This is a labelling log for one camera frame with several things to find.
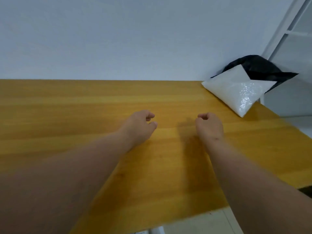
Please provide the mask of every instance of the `person's right arm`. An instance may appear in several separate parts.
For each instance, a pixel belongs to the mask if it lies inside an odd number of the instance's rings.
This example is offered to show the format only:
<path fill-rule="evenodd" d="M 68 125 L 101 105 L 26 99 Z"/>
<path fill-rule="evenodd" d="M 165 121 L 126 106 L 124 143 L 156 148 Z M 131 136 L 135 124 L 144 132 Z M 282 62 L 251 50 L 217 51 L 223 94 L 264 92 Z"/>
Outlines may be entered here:
<path fill-rule="evenodd" d="M 215 114 L 199 114 L 196 130 L 245 234 L 312 233 L 311 198 L 230 146 L 224 140 L 222 122 Z"/>

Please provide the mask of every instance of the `hand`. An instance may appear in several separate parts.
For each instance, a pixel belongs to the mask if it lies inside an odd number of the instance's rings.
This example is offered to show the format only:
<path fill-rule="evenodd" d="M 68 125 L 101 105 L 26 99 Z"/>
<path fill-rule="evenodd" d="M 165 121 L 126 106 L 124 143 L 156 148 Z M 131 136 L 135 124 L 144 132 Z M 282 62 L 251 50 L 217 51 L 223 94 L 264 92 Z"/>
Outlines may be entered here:
<path fill-rule="evenodd" d="M 196 118 L 196 131 L 202 142 L 223 139 L 223 125 L 214 113 L 198 114 Z"/>
<path fill-rule="evenodd" d="M 154 117 L 155 115 L 148 110 L 135 112 L 127 118 L 119 132 L 125 135 L 125 139 L 129 140 L 131 147 L 142 144 L 151 137 L 157 128 L 157 122 L 146 123 Z"/>

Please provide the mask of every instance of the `person's left arm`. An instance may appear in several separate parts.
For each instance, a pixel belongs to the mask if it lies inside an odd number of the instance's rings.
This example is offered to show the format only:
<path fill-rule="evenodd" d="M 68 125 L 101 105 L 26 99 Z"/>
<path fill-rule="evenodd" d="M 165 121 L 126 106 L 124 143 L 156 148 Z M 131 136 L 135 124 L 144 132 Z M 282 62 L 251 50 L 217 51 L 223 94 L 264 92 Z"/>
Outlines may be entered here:
<path fill-rule="evenodd" d="M 65 234 L 115 169 L 120 157 L 157 127 L 147 110 L 80 149 L 0 175 L 0 232 Z"/>

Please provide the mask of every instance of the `white plastic bag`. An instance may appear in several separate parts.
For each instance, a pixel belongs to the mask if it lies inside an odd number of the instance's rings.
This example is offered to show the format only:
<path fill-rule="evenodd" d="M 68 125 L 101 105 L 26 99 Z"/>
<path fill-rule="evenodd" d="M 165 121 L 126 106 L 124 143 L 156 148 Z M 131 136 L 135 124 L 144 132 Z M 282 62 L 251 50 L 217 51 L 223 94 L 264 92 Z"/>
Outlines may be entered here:
<path fill-rule="evenodd" d="M 242 65 L 237 65 L 208 81 L 202 82 L 202 85 L 226 103 L 240 117 L 243 117 L 254 102 L 275 83 L 276 81 L 251 80 Z"/>

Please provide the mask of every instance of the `wooden table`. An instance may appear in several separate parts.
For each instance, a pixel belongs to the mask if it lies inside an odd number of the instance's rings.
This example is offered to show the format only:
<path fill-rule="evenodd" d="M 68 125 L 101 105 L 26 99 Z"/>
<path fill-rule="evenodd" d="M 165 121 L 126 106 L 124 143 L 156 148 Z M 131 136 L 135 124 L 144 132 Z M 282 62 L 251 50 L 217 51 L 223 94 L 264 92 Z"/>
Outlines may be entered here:
<path fill-rule="evenodd" d="M 158 129 L 119 163 L 72 233 L 130 233 L 227 205 L 196 137 L 215 112 L 228 141 L 296 188 L 312 184 L 312 140 L 255 103 L 244 118 L 192 81 L 0 80 L 0 169 L 116 130 L 149 109 Z"/>

